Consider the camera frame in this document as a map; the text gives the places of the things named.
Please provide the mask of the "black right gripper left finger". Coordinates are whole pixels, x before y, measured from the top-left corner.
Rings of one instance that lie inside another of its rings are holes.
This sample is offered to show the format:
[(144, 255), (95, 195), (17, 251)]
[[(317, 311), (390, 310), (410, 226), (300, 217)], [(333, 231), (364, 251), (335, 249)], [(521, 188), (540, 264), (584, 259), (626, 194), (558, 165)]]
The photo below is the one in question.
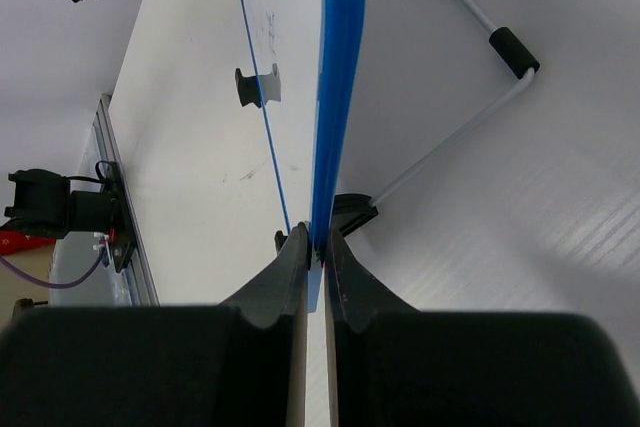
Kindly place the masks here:
[(304, 420), (304, 225), (216, 305), (34, 308), (1, 336), (5, 426), (290, 426)]

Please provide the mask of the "blue-framed small whiteboard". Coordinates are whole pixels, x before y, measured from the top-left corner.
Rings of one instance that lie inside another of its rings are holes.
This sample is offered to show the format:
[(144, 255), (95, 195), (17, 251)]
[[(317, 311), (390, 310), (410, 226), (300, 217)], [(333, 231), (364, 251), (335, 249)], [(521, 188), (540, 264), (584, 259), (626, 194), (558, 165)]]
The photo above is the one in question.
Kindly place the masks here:
[(142, 0), (109, 116), (155, 305), (222, 301), (324, 237), (364, 0)]

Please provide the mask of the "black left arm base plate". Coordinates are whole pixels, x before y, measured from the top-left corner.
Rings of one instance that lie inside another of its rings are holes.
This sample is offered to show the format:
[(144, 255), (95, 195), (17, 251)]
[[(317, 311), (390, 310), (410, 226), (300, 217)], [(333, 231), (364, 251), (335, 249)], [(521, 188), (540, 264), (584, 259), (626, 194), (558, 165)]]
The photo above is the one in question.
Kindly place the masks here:
[(133, 214), (129, 205), (125, 182), (119, 165), (114, 161), (100, 160), (95, 172), (101, 181), (101, 193), (109, 197), (111, 205), (108, 245), (117, 273), (122, 273), (131, 263), (138, 247)]

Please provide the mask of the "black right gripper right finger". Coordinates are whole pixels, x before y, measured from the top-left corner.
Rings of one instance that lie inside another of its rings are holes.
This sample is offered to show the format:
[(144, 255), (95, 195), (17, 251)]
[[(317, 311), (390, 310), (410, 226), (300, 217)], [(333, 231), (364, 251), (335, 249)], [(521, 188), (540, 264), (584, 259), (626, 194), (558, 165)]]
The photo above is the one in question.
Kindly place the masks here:
[(591, 319), (421, 311), (355, 258), (325, 250), (335, 426), (635, 426), (639, 400)]

